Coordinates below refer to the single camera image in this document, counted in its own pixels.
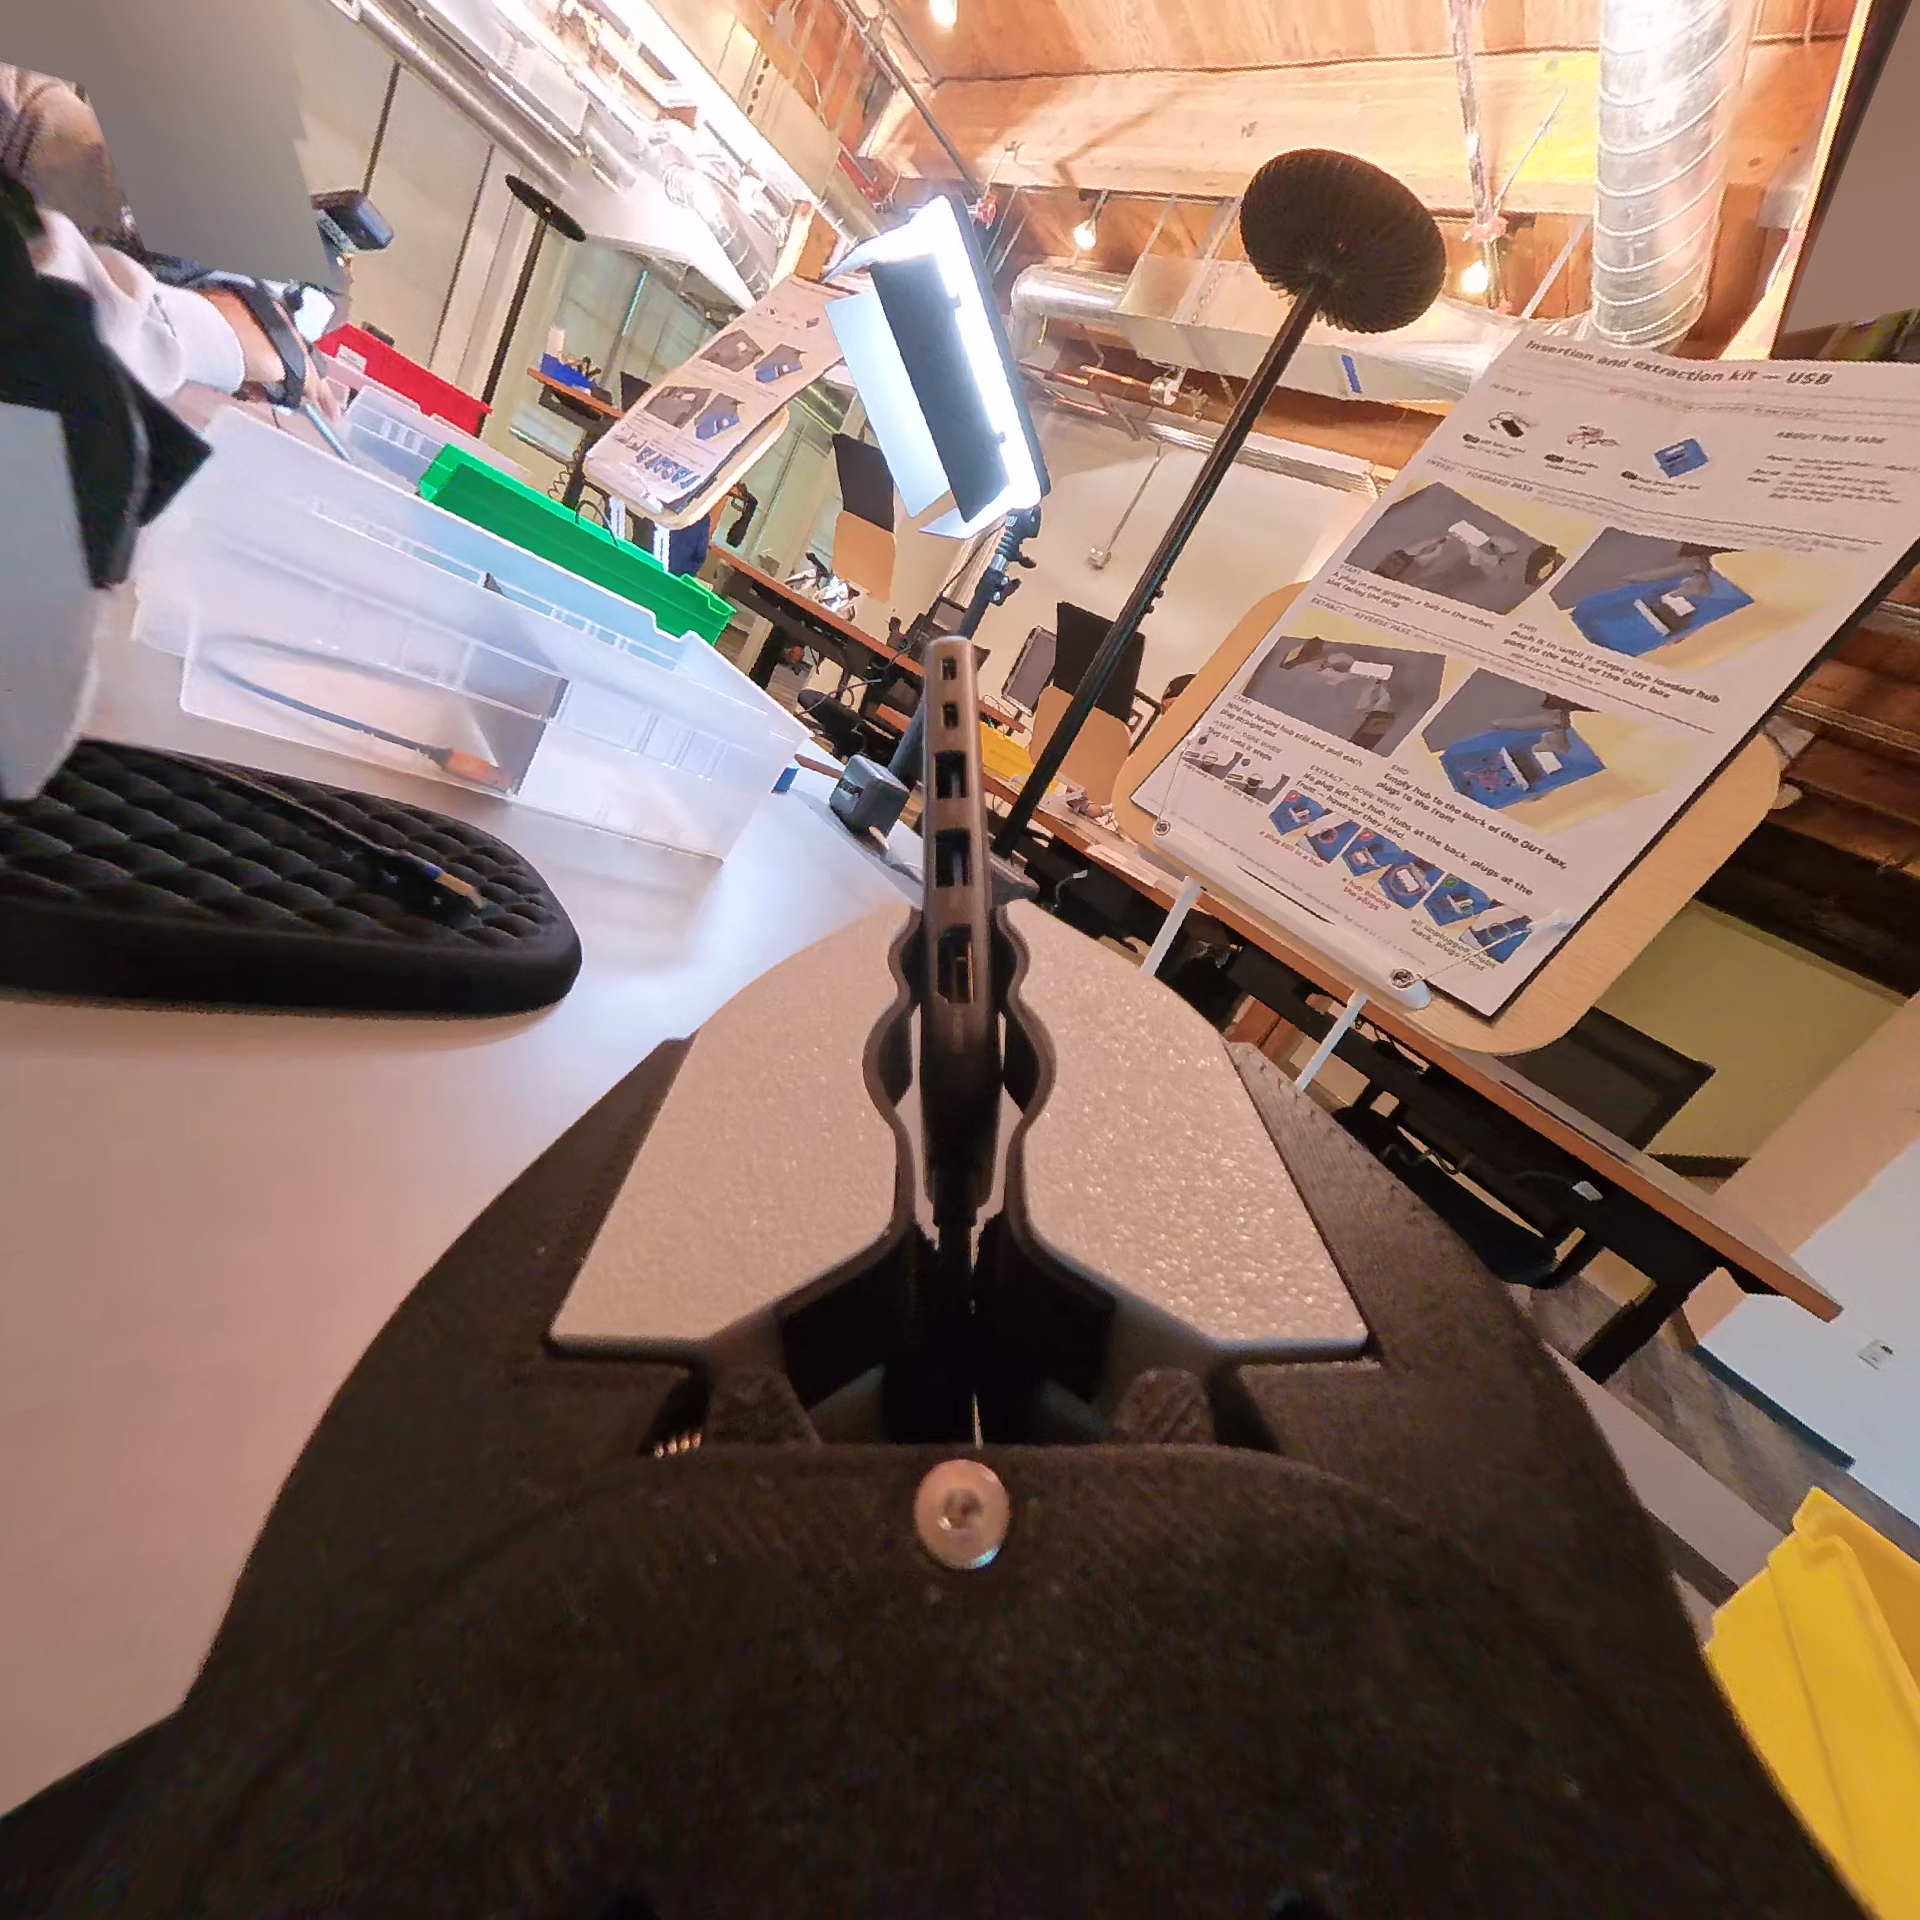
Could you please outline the studio light panel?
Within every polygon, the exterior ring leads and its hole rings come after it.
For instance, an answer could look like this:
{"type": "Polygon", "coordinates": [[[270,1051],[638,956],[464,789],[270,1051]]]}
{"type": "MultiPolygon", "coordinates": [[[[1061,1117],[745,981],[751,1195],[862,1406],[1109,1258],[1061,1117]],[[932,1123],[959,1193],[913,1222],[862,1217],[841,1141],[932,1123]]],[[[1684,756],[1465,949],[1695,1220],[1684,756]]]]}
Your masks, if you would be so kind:
{"type": "Polygon", "coordinates": [[[827,323],[911,523],[973,537],[1049,491],[972,219],[927,198],[830,274],[827,323]]]}

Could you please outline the tilted picture poster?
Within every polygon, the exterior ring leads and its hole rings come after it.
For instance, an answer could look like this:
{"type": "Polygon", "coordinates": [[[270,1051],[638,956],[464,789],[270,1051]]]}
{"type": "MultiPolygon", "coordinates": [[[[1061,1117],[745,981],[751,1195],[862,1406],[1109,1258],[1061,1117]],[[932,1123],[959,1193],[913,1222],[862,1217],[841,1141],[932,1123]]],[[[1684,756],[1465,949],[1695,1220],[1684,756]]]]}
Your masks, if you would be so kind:
{"type": "Polygon", "coordinates": [[[839,298],[781,278],[589,447],[585,482],[668,531],[705,517],[781,436],[790,401],[843,365],[827,323],[839,298]]]}

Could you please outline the small grey label printer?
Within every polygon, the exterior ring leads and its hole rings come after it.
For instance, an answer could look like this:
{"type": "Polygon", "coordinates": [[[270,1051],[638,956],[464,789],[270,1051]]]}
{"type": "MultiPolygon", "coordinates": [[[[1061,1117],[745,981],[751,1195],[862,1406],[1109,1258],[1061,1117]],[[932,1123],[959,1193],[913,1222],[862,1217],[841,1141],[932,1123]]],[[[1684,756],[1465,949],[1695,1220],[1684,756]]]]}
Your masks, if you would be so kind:
{"type": "Polygon", "coordinates": [[[854,754],[832,783],[827,807],[854,836],[885,842],[911,796],[911,782],[900,779],[887,762],[854,754]]]}

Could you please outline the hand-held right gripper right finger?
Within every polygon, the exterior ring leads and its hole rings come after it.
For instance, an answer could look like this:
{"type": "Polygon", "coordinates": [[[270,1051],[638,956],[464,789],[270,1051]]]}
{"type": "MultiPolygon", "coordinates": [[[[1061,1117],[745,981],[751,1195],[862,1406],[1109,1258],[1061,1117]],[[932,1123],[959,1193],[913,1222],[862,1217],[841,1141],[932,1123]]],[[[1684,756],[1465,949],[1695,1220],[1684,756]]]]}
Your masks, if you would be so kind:
{"type": "Polygon", "coordinates": [[[1366,1325],[1224,1039],[1033,903],[1012,953],[1001,1222],[1046,1359],[1351,1359],[1366,1325]]]}

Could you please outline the usb instruction poster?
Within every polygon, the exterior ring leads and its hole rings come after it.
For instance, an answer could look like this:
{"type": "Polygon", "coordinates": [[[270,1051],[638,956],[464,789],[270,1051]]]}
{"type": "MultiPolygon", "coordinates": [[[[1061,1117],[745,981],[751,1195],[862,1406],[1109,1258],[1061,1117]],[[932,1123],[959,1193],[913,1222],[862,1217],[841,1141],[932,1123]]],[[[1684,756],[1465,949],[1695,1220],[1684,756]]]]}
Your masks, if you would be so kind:
{"type": "Polygon", "coordinates": [[[1509,345],[1143,782],[1153,850],[1499,1017],[1912,567],[1916,381],[1509,345]]]}

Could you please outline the green plastic bin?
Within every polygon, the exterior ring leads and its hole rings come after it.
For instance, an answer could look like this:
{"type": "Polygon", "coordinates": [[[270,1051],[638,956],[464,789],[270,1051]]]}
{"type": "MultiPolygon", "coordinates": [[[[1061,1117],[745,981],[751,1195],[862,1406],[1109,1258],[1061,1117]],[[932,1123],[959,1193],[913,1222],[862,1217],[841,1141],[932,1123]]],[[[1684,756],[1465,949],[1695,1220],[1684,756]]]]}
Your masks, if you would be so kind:
{"type": "Polygon", "coordinates": [[[697,578],[668,571],[636,545],[580,519],[507,471],[476,460],[467,447],[446,444],[423,471],[419,493],[453,517],[645,607],[661,634],[716,645],[733,617],[732,604],[697,578]]]}

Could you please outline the black usb hub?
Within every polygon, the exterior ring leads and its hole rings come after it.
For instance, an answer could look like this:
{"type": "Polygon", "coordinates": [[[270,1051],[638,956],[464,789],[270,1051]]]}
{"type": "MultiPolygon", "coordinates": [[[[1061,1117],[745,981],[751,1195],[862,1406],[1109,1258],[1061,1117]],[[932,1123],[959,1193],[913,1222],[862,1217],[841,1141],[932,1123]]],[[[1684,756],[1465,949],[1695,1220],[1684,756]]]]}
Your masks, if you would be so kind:
{"type": "Polygon", "coordinates": [[[923,901],[919,1092],[939,1250],[972,1252],[992,1183],[1001,1103],[1001,1006],[981,722],[972,639],[923,661],[923,901]]]}

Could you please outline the slim black floor lamp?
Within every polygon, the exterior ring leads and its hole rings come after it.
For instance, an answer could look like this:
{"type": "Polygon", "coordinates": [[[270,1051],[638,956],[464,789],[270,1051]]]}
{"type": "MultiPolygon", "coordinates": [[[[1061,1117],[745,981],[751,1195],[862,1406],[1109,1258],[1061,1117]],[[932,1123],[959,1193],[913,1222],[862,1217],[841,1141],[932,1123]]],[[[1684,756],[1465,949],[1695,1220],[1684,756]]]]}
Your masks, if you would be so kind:
{"type": "Polygon", "coordinates": [[[520,323],[520,310],[524,310],[526,299],[532,291],[532,282],[535,282],[535,274],[537,274],[540,254],[544,249],[547,235],[557,233],[561,241],[574,242],[574,245],[585,241],[583,225],[571,213],[567,213],[565,205],[557,204],[550,194],[542,193],[542,187],[535,186],[532,180],[520,179],[520,175],[507,175],[507,190],[510,190],[512,198],[529,213],[532,231],[529,231],[526,249],[520,254],[517,282],[513,282],[512,298],[510,298],[510,305],[507,305],[507,314],[505,314],[505,321],[497,327],[492,364],[487,367],[484,386],[477,396],[481,407],[488,414],[492,414],[492,405],[495,401],[501,377],[507,367],[507,358],[510,358],[510,351],[512,351],[512,345],[513,345],[513,333],[517,333],[519,323],[520,323]]]}

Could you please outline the floor lamp round black head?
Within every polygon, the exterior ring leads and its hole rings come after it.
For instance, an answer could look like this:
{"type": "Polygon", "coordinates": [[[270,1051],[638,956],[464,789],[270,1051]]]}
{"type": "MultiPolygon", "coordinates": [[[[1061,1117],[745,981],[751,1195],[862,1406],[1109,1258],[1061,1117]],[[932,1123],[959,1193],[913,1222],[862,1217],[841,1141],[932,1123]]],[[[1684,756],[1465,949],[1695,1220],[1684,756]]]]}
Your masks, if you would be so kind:
{"type": "Polygon", "coordinates": [[[1126,642],[1153,607],[1228,469],[1253,434],[1315,321],[1358,333],[1404,329],[1438,298],[1447,249],[1423,204],[1404,180],[1342,150],[1288,150],[1254,171],[1239,201],[1239,241],[1259,278],[1287,299],[1287,318],[1244,381],[1228,423],[1193,478],[1152,561],[1143,569],[1035,771],[995,835],[992,850],[1012,857],[1049,782],[1112,677],[1126,642]]]}

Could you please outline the clear plastic bin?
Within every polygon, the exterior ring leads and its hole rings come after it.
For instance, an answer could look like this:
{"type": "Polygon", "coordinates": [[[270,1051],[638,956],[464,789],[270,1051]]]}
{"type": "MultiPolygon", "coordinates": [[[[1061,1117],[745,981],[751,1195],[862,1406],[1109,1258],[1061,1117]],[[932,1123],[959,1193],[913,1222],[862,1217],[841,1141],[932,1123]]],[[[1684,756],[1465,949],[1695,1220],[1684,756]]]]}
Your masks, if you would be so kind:
{"type": "Polygon", "coordinates": [[[404,491],[419,491],[443,447],[457,447],[480,465],[520,478],[512,460],[374,381],[347,394],[331,431],[351,465],[404,491]]]}
{"type": "Polygon", "coordinates": [[[726,857],[805,743],[711,645],[254,411],[142,535],[132,638],[177,661],[199,719],[441,779],[601,831],[726,857]],[[481,754],[513,791],[257,701],[257,684],[481,754]]]}

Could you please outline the large yellow storage bin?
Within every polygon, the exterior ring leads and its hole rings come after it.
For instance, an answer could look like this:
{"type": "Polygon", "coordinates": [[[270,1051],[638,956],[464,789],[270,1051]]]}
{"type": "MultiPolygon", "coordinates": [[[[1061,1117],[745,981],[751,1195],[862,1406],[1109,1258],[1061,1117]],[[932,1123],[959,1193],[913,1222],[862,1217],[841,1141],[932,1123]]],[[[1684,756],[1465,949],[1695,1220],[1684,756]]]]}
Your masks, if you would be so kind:
{"type": "Polygon", "coordinates": [[[1917,1915],[1917,1565],[1809,1490],[1712,1619],[1707,1661],[1860,1907],[1917,1915]]]}

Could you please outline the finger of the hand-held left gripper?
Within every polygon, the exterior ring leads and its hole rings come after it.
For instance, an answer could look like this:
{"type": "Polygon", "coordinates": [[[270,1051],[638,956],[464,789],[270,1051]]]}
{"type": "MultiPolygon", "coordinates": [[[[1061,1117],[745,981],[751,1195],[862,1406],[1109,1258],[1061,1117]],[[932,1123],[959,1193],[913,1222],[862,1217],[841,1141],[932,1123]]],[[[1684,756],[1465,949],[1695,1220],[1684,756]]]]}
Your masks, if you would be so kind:
{"type": "Polygon", "coordinates": [[[1,796],[31,801],[99,693],[99,591],[54,414],[1,405],[1,796]]]}

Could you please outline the wooden poster board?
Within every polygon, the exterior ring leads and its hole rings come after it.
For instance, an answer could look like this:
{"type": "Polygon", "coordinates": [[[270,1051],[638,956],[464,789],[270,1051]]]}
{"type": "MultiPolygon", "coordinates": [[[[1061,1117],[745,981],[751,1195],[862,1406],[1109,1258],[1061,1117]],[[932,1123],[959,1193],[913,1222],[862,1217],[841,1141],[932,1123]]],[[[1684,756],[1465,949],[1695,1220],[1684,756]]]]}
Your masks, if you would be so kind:
{"type": "MultiPolygon", "coordinates": [[[[1152,844],[1156,829],[1147,810],[1136,803],[1139,787],[1177,751],[1302,590],[1302,582],[1287,582],[1254,602],[1197,670],[1182,699],[1166,709],[1143,746],[1123,763],[1110,807],[1119,831],[1140,849],[1152,844]]],[[[1365,1011],[1380,1025],[1451,1051],[1518,1054],[1558,1039],[1767,818],[1783,769],[1785,756],[1773,743],[1752,735],[1670,821],[1663,836],[1582,929],[1561,940],[1496,1019],[1481,1019],[1447,999],[1408,1007],[1398,999],[1372,995],[1365,1011]]]]}

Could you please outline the rectangular metal duct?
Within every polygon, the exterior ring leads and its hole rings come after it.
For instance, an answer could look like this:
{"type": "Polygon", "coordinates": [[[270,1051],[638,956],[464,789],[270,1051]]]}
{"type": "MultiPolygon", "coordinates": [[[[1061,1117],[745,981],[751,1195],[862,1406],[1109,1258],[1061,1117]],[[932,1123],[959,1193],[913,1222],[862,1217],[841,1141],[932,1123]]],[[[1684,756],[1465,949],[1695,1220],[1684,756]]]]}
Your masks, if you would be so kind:
{"type": "MultiPolygon", "coordinates": [[[[1288,315],[1248,263],[1182,257],[1140,257],[1125,277],[1045,261],[1014,278],[1011,299],[1022,351],[1061,323],[1112,331],[1156,365],[1224,377],[1249,377],[1288,315]]],[[[1521,329],[1447,298],[1389,331],[1316,321],[1281,385],[1337,401],[1451,405],[1521,329]]]]}

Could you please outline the silver spiral duct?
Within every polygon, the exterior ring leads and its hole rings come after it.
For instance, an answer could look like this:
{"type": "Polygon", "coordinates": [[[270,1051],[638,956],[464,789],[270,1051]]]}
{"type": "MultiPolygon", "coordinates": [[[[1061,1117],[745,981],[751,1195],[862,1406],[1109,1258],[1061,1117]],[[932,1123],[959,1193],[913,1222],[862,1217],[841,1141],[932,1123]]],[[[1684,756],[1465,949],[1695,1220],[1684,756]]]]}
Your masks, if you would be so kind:
{"type": "Polygon", "coordinates": [[[1604,2],[1591,335],[1662,351],[1700,318],[1755,2],[1604,2]]]}

